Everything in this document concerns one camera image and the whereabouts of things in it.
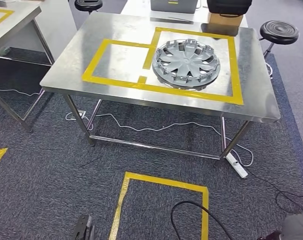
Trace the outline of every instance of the floor outlet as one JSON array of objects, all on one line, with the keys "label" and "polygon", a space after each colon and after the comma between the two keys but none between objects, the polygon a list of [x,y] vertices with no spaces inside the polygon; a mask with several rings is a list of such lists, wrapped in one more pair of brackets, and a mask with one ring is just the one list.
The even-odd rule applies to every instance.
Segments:
[{"label": "floor outlet", "polygon": [[[86,115],[86,111],[83,111],[83,110],[78,110],[79,115],[80,115],[80,117],[83,119],[85,115]],[[73,114],[72,114],[70,117],[70,120],[76,120],[76,118],[73,116]]]}]

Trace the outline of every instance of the carpet floor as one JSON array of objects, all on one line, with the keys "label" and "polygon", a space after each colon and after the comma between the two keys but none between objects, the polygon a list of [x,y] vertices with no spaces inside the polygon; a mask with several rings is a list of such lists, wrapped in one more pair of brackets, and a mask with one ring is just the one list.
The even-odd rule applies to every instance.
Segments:
[{"label": "carpet floor", "polygon": [[[275,58],[273,87],[282,112],[275,124],[255,123],[240,141],[251,150],[249,169],[282,190],[303,194],[303,144],[288,103]],[[38,92],[47,68],[0,60],[0,88]],[[0,92],[19,113],[34,100],[15,92]],[[93,111],[95,100],[75,97],[80,110]],[[171,179],[209,190],[210,210],[234,238],[256,240],[276,229],[288,213],[275,202],[276,190],[250,174],[240,179],[230,165],[214,168],[210,159],[98,141],[89,147],[75,121],[66,121],[67,105],[59,94],[42,98],[28,123],[28,134],[0,108],[0,149],[8,151],[0,161],[0,240],[67,240],[80,214],[91,214],[98,239],[108,239],[125,172]],[[198,122],[220,129],[217,117],[167,109],[104,101],[98,114],[111,113],[120,124],[161,128],[172,123]],[[242,121],[226,119],[227,136],[233,136]],[[136,132],[119,128],[110,116],[98,117],[95,131],[105,137],[216,154],[218,135],[195,125],[174,126],[160,132]],[[245,163],[250,154],[236,148]],[[131,180],[123,200],[117,240],[176,240],[170,225],[170,208],[182,200],[201,202],[201,194],[191,190]],[[303,206],[303,198],[296,199]],[[279,197],[279,205],[299,212],[297,206]],[[201,212],[189,205],[179,207],[175,221],[182,239],[200,239]],[[226,240],[226,235],[209,218],[209,239]]]},{"label": "carpet floor", "polygon": [[[257,33],[261,25],[270,20],[285,21],[300,31],[300,37],[296,43],[286,46],[275,45],[272,52],[275,54],[279,66],[289,102],[303,139],[303,0],[253,1],[246,18],[248,26],[256,29]],[[266,50],[270,43],[264,40],[261,41],[261,44],[263,49]]]}]

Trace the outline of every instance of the silver hubcap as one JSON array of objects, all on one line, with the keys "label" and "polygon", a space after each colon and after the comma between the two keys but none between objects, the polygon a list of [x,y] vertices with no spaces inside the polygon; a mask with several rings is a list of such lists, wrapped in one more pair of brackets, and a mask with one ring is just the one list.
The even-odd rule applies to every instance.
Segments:
[{"label": "silver hubcap", "polygon": [[157,49],[152,67],[172,86],[196,88],[215,80],[220,63],[212,47],[187,39],[168,41]]}]

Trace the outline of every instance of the cardboard box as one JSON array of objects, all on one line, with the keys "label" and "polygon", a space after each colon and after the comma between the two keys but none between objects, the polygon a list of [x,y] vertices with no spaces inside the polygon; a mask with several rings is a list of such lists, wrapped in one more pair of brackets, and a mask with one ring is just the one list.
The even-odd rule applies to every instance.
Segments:
[{"label": "cardboard box", "polygon": [[218,13],[209,13],[208,23],[238,27],[244,16],[226,15],[220,16]]}]

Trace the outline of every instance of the black stool seat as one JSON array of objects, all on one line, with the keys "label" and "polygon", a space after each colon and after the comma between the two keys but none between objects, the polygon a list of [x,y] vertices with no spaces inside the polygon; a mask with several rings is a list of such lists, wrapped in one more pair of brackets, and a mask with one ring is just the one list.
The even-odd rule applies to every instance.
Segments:
[{"label": "black stool seat", "polygon": [[83,12],[92,12],[102,7],[102,0],[98,1],[87,1],[87,0],[76,0],[74,2],[74,6],[79,11]]},{"label": "black stool seat", "polygon": [[260,27],[260,35],[275,44],[289,45],[296,42],[300,33],[294,26],[284,21],[268,21]]}]

